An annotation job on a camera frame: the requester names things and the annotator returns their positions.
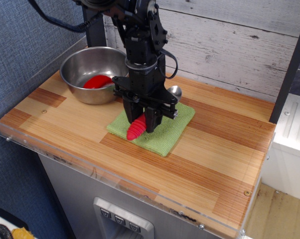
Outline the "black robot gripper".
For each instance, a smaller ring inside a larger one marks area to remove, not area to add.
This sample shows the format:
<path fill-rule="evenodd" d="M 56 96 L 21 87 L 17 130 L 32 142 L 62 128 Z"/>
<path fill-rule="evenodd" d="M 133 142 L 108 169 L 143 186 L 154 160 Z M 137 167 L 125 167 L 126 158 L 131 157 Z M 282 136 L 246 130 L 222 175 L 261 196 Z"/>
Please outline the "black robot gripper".
<path fill-rule="evenodd" d="M 161 124 L 162 116 L 177 117 L 177 99 L 165 88 L 165 76 L 158 68 L 149 72 L 129 70 L 127 77 L 115 76 L 114 94 L 122 97 L 129 123 L 145 110 L 146 131 L 152 133 Z"/>

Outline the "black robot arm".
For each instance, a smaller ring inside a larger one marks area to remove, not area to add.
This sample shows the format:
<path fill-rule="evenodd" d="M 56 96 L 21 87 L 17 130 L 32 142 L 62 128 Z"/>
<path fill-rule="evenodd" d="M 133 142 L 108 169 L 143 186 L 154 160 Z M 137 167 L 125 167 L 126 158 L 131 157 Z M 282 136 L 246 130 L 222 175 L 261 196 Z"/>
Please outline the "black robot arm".
<path fill-rule="evenodd" d="M 78 5 L 109 16 L 117 27 L 126 49 L 126 77 L 113 77 L 114 94 L 123 99 L 129 123 L 145 114 L 147 132 L 161 124 L 162 118 L 177 116 L 177 99 L 166 88 L 165 58 L 174 56 L 163 47 L 167 31 L 159 18 L 154 0 L 78 0 Z"/>

